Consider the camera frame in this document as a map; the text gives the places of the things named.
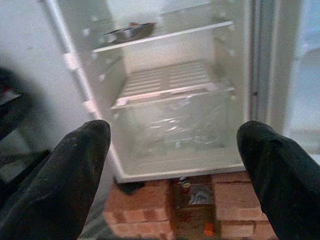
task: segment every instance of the white refrigerator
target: white refrigerator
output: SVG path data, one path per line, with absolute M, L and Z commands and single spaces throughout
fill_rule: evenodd
M 1 25 L 4 55 L 24 54 L 20 68 L 39 78 L 57 125 L 67 124 L 52 127 L 48 117 L 50 131 L 34 145 L 54 137 L 54 146 L 79 123 L 106 120 L 120 183 L 243 170 L 236 133 L 249 120 L 320 156 L 319 0 L 2 4 L 10 6 L 3 14 L 21 16 Z M 32 31 L 16 24 L 22 18 Z M 142 39 L 106 37 L 131 22 L 156 25 Z M 46 84 L 45 71 L 54 72 Z

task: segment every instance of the refrigerator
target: refrigerator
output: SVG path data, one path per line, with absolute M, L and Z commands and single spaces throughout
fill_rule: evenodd
M 244 170 L 258 120 L 320 154 L 318 0 L 44 0 L 119 183 Z M 111 42 L 129 23 L 152 35 Z

